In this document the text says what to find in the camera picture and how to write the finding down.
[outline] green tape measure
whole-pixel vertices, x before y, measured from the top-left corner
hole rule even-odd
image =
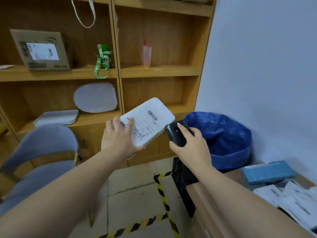
[[[105,69],[109,72],[110,67],[110,55],[112,51],[110,51],[109,47],[106,44],[98,44],[99,53],[97,54],[97,63],[95,67],[95,71],[93,72],[98,79],[105,79],[108,76],[99,76],[99,69]]]

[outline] wall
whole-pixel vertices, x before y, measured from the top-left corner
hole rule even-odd
[[[217,0],[196,111],[252,130],[257,160],[317,183],[317,0]]]

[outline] white strap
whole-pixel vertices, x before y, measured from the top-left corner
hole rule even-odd
[[[95,12],[95,7],[93,6],[93,0],[88,0],[88,1],[89,1],[89,5],[90,5],[90,8],[91,8],[91,11],[93,12],[93,23],[92,23],[89,27],[86,27],[86,26],[81,22],[81,20],[79,19],[79,16],[78,16],[78,14],[77,14],[74,1],[72,0],[72,4],[73,4],[73,7],[74,7],[74,10],[75,10],[75,13],[76,13],[76,17],[77,17],[78,21],[81,23],[81,25],[83,25],[85,28],[91,28],[91,27],[95,24],[95,21],[96,21],[96,12]]]

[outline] person's left hand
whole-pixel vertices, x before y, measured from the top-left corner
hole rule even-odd
[[[133,122],[134,119],[130,118],[126,128],[123,128],[118,116],[115,116],[113,121],[107,121],[101,140],[101,151],[123,162],[144,150],[145,147],[135,147],[131,142]]]

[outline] blue tissue box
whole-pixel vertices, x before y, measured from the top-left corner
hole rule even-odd
[[[246,166],[242,168],[243,179],[251,186],[264,186],[284,179],[295,178],[295,172],[284,161]]]

